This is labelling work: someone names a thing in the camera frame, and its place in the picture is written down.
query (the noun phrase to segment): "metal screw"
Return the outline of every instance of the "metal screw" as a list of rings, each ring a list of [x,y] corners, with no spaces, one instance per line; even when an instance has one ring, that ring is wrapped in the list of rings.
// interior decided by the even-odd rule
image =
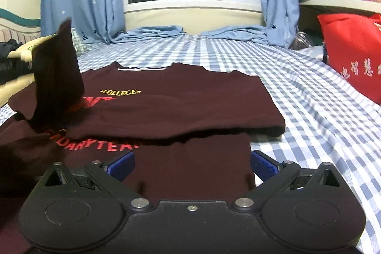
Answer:
[[[145,198],[135,198],[131,201],[131,206],[134,208],[145,208],[149,205],[149,201]]]
[[[189,206],[188,207],[188,210],[190,211],[190,212],[194,212],[194,211],[196,211],[198,208],[197,208],[197,206]]]
[[[241,207],[241,208],[249,208],[254,204],[254,201],[251,200],[250,198],[238,198],[236,200],[236,205]]]

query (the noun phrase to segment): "mattress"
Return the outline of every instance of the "mattress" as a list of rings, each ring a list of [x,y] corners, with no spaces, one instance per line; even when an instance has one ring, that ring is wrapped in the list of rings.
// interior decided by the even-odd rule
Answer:
[[[380,253],[381,107],[332,68],[279,47],[192,35],[88,47],[78,58],[81,71],[113,61],[136,67],[180,62],[212,71],[258,75],[285,118],[286,132],[279,138],[251,136],[252,150],[259,149],[279,162],[295,161],[302,168],[334,163],[367,217],[359,250]],[[12,114],[8,105],[1,108],[0,124]]]

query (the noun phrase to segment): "window frame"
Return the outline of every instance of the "window frame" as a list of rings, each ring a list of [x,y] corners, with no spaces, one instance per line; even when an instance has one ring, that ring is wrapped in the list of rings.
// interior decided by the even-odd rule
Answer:
[[[151,0],[129,4],[123,0],[124,13],[170,8],[219,8],[262,12],[261,0]]]

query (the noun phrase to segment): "yellow college text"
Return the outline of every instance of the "yellow college text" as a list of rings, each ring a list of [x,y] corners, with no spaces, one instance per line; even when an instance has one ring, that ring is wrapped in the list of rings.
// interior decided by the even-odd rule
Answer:
[[[141,93],[141,90],[101,90],[101,93],[115,96],[125,96]]]

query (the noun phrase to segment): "red tote bag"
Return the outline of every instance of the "red tote bag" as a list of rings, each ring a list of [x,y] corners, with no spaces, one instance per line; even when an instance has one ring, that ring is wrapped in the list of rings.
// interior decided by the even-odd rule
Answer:
[[[318,19],[330,66],[381,105],[381,15],[321,14]]]

